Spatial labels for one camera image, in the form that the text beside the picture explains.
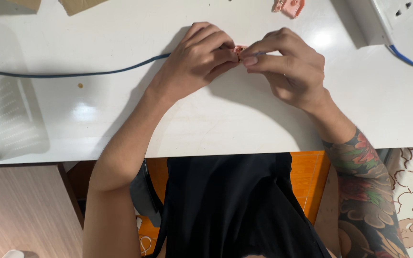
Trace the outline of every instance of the person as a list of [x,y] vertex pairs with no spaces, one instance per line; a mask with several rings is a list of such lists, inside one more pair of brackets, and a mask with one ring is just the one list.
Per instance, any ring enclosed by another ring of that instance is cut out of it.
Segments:
[[[83,257],[140,257],[129,185],[164,113],[239,65],[233,40],[194,23],[98,159],[89,182]],[[257,55],[279,51],[282,56]],[[240,54],[273,94],[303,110],[339,179],[342,257],[408,257],[387,170],[364,134],[323,87],[324,57],[288,28]],[[334,257],[292,193],[288,153],[168,159],[169,178],[154,257]]]

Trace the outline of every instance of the white cable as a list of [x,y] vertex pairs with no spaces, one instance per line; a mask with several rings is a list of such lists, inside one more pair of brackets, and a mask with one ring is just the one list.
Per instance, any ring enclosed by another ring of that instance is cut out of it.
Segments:
[[[143,238],[149,239],[149,247],[148,247],[148,249],[146,249],[145,246],[143,245]],[[146,256],[147,251],[149,251],[149,249],[151,249],[152,239],[151,239],[150,237],[148,237],[148,236],[144,236],[144,237],[140,238],[140,244],[141,244],[141,247],[144,249],[144,251],[142,251],[141,254],[145,253],[145,256]]]

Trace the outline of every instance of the cardboard piece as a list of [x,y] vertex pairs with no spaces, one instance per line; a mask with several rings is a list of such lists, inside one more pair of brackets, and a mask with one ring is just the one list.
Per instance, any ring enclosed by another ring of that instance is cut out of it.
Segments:
[[103,3],[104,1],[107,0],[60,0],[60,3],[63,5],[63,8],[65,8],[68,16],[71,16],[84,11],[85,9],[94,7],[97,4]]
[[32,10],[38,11],[41,5],[41,0],[8,0],[9,2],[28,7]]

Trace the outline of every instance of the white power strip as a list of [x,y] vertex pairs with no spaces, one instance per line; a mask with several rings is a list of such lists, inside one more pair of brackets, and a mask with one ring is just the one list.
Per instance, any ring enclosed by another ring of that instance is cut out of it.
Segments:
[[413,27],[413,0],[346,0],[369,45],[393,45],[393,31]]

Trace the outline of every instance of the blue cable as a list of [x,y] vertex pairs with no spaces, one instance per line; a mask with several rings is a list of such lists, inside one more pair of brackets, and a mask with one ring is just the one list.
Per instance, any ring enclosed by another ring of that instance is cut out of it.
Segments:
[[405,57],[403,54],[401,54],[396,48],[395,45],[390,45],[390,49],[393,51],[393,53],[401,60],[404,62],[408,63],[409,65],[413,66],[413,61],[410,60],[409,58]]
[[110,72],[98,72],[98,73],[72,73],[72,74],[53,74],[53,75],[34,75],[34,74],[19,74],[19,73],[5,73],[5,72],[0,72],[0,75],[3,76],[10,76],[10,77],[19,77],[19,78],[37,78],[37,79],[47,79],[47,78],[66,78],[66,77],[80,77],[80,76],[92,76],[92,75],[104,75],[104,74],[111,74],[111,73],[120,73],[120,72],[125,72],[131,69],[138,68],[140,66],[143,66],[145,64],[148,64],[150,62],[156,61],[158,59],[163,59],[167,58],[169,54],[163,54],[160,56],[154,56],[151,59],[148,59],[144,62],[141,62],[139,64],[136,64],[131,67],[123,68],[120,70],[115,70],[115,71],[110,71]]

